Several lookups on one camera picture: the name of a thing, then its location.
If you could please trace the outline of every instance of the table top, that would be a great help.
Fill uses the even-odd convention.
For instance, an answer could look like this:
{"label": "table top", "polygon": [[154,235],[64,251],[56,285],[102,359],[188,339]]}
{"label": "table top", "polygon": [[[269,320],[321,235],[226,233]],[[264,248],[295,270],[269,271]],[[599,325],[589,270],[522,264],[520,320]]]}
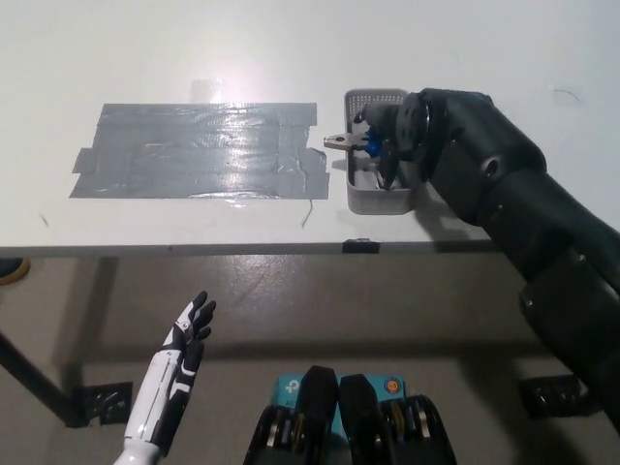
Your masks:
{"label": "table top", "polygon": [[[69,199],[103,104],[312,102],[308,146],[344,130],[355,88],[479,90],[550,173],[615,229],[620,4],[570,0],[60,0],[0,15],[0,255],[476,249],[437,201],[400,216],[347,206],[343,152],[326,201]],[[197,95],[197,82],[214,84]]]}

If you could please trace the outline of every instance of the silver duct tape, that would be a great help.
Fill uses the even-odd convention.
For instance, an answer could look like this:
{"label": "silver duct tape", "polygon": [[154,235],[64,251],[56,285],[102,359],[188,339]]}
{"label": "silver duct tape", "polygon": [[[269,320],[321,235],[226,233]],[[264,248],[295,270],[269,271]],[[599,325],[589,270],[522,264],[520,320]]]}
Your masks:
{"label": "silver duct tape", "polygon": [[327,199],[326,172],[82,174],[77,199]]}
{"label": "silver duct tape", "polygon": [[74,173],[95,172],[97,170],[97,152],[92,148],[82,148],[77,155]]}
{"label": "silver duct tape", "polygon": [[106,104],[106,126],[316,126],[317,104]]}
{"label": "silver duct tape", "polygon": [[326,199],[316,104],[105,105],[72,197]]}
{"label": "silver duct tape", "polygon": [[304,148],[309,129],[300,126],[261,128],[104,128],[93,141],[97,150],[137,150],[153,146],[175,148],[228,148],[235,150]]}
{"label": "silver duct tape", "polygon": [[326,155],[313,148],[280,152],[153,146],[109,153],[82,148],[75,173],[94,172],[326,172]]}

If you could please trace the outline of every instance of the concrete floor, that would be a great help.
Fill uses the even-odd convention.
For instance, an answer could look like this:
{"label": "concrete floor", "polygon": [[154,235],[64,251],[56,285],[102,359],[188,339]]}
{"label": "concrete floor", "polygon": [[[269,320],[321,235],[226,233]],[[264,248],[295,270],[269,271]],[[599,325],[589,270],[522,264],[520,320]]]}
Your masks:
{"label": "concrete floor", "polygon": [[[0,327],[59,385],[140,384],[201,289],[218,300],[166,463],[240,464],[283,372],[403,375],[435,401],[460,464],[616,464],[602,415],[529,421],[514,380],[565,373],[522,321],[497,255],[37,260],[0,288]],[[70,430],[0,369],[2,464],[111,464],[123,426]]]}

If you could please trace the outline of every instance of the black bracket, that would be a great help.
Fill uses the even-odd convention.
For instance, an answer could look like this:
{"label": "black bracket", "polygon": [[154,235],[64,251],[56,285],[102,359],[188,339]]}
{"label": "black bracket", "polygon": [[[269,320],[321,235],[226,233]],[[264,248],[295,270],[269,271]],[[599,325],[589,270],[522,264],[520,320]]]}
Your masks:
{"label": "black bracket", "polygon": [[601,410],[575,375],[531,378],[518,383],[530,419],[590,417]]}
{"label": "black bracket", "polygon": [[132,411],[132,383],[77,387],[71,403],[79,409],[87,422],[99,418],[99,423],[127,423]]}
{"label": "black bracket", "polygon": [[370,239],[347,239],[342,243],[343,254],[378,254],[380,249],[381,243]]}

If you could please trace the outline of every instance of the small container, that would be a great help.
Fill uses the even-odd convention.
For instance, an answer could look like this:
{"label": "small container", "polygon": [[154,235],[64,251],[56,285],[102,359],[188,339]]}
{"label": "small container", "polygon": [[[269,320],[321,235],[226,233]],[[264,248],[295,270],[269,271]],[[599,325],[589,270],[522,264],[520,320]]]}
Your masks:
{"label": "small container", "polygon": [[[408,92],[402,89],[355,89],[345,95],[346,130],[364,134],[368,125],[353,122],[370,102],[401,104]],[[347,151],[347,200],[358,215],[402,215],[413,209],[414,190],[420,185],[419,167],[400,162],[392,188],[381,189],[377,181],[377,161],[363,150]]]}

